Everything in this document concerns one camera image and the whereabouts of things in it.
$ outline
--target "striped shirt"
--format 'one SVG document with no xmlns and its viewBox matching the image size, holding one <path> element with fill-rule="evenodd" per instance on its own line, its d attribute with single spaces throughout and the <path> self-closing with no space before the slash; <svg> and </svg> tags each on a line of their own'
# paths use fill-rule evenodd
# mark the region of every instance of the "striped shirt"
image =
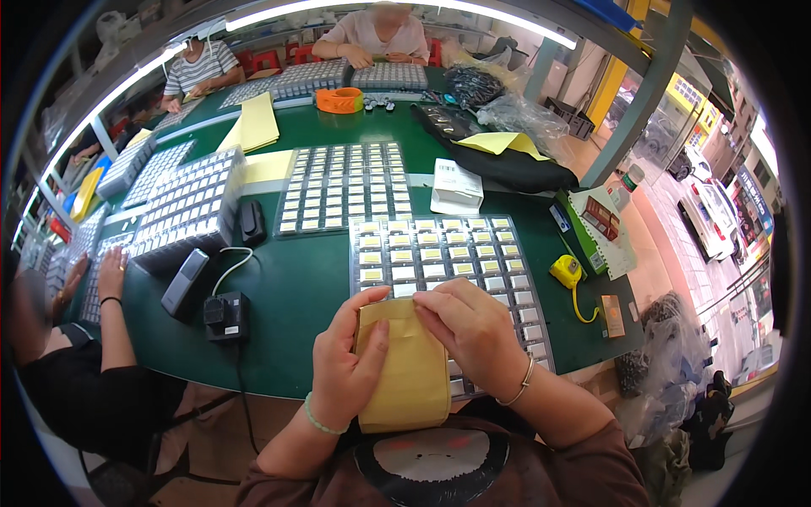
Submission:
<svg viewBox="0 0 811 507">
<path fill-rule="evenodd" d="M 218 78 L 239 64 L 239 60 L 231 53 L 228 46 L 223 41 L 211 41 L 203 43 L 203 53 L 194 63 L 189 63 L 181 57 L 172 63 L 169 69 L 169 77 L 166 79 L 164 95 L 177 95 L 189 93 L 201 81 Z"/>
</svg>

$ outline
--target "silver bangle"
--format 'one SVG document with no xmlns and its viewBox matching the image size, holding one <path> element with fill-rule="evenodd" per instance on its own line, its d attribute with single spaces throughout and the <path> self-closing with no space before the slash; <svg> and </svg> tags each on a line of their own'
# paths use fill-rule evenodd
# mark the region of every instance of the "silver bangle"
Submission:
<svg viewBox="0 0 811 507">
<path fill-rule="evenodd" d="M 516 394 L 516 395 L 515 395 L 515 397 L 514 397 L 512 400 L 510 400 L 510 401 L 508 401 L 508 402 L 506 402 L 506 403 L 502 402 L 502 401 L 501 401 L 499 398 L 496 398 L 496 403 L 498 403 L 498 404 L 499 404 L 499 405 L 501 405 L 501 406 L 510 406 L 510 405 L 512 405 L 512 404 L 513 404 L 513 403 L 514 403 L 514 402 L 515 402 L 515 401 L 516 401 L 518 398 L 520 398 L 520 397 L 521 397 L 521 395 L 524 393 L 524 390 L 525 390 L 527 387 L 529 387 L 529 386 L 530 386 L 530 377 L 532 376 L 532 371 L 534 370 L 533 366 L 535 366 L 535 361 L 533 361 L 533 360 L 532 360 L 532 358 L 530 358 L 530 367 L 528 367 L 528 368 L 526 369 L 526 376 L 524 376 L 524 381 L 523 381 L 523 382 L 521 382 L 521 390 L 520 390 L 520 391 L 518 391 L 518 394 Z"/>
</svg>

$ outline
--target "power adapter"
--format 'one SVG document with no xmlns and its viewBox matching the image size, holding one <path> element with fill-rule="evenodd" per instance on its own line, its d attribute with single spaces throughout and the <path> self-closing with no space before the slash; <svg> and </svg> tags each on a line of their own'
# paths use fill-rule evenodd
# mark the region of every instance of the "power adapter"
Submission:
<svg viewBox="0 0 811 507">
<path fill-rule="evenodd" d="M 242 292 L 209 296 L 203 304 L 206 337 L 220 345 L 246 342 L 251 335 L 251 300 Z"/>
</svg>

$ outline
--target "white cable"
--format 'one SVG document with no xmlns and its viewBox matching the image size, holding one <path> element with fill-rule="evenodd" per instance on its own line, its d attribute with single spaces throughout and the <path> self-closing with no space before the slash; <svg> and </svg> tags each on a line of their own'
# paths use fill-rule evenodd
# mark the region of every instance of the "white cable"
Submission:
<svg viewBox="0 0 811 507">
<path fill-rule="evenodd" d="M 225 277 L 227 277 L 227 276 L 228 276 L 228 275 L 229 275 L 229 274 L 230 274 L 232 271 L 234 271 L 234 270 L 235 270 L 236 268 L 238 268 L 239 266 L 241 266 L 241 265 L 245 264 L 245 263 L 246 263 L 248 260 L 250 260 L 250 259 L 251 259 L 251 257 L 253 257 L 253 248 L 248 248 L 248 247 L 225 247 L 225 248 L 222 248 L 222 249 L 220 250 L 220 253 L 222 253 L 223 251 L 226 251 L 226 250 L 242 250 L 242 251 L 247 251 L 247 252 L 248 252 L 248 257 L 246 257 L 246 258 L 244 258 L 244 259 L 240 260 L 240 261 L 239 261 L 237 264 L 234 264 L 233 266 L 231 266 L 230 268 L 228 268 L 228 271 L 226 271 L 225 273 L 223 273 L 223 274 L 222 274 L 222 276 L 220 277 L 220 279 L 219 279 L 219 280 L 217 280 L 217 283 L 216 283 L 216 285 L 214 286 L 214 290 L 212 290 L 212 291 L 211 291 L 211 296 L 215 296 L 215 295 L 217 295 L 217 289 L 219 289 L 219 288 L 220 288 L 220 284 L 222 283 L 222 281 L 223 281 L 223 280 L 225 280 Z"/>
</svg>

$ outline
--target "black bag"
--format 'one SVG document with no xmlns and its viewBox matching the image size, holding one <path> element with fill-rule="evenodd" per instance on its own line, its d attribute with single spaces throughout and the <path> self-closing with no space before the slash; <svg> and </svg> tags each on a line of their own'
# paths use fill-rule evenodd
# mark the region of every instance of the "black bag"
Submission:
<svg viewBox="0 0 811 507">
<path fill-rule="evenodd" d="M 572 171 L 553 161 L 536 161 L 527 153 L 512 149 L 493 155 L 454 144 L 451 139 L 460 140 L 462 137 L 445 135 L 437 130 L 418 105 L 411 105 L 411 115 L 451 153 L 457 164 L 509 190 L 535 194 L 541 191 L 572 190 L 580 186 Z"/>
</svg>

